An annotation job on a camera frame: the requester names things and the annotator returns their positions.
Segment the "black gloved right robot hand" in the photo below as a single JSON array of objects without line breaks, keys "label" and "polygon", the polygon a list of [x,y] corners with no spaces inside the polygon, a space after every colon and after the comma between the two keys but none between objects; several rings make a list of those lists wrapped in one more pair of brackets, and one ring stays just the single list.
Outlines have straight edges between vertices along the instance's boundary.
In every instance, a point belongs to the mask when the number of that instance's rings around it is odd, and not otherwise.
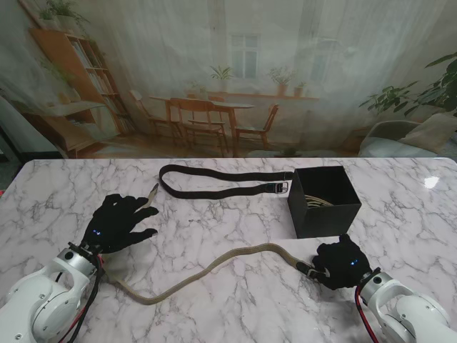
[{"label": "black gloved right robot hand", "polygon": [[356,287],[373,271],[366,255],[347,234],[336,243],[319,245],[316,252],[312,263],[323,272],[316,278],[329,289]]}]

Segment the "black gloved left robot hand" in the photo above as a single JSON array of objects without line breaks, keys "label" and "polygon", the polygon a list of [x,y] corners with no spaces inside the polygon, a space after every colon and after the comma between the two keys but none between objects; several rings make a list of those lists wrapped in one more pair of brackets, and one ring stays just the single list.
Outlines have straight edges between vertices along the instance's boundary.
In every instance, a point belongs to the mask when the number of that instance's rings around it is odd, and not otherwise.
[{"label": "black gloved left robot hand", "polygon": [[122,197],[120,194],[106,196],[102,205],[94,212],[81,240],[81,246],[89,247],[98,253],[110,254],[157,234],[157,230],[152,228],[142,232],[133,231],[138,223],[159,213],[157,208],[146,205],[148,201],[146,197]]}]

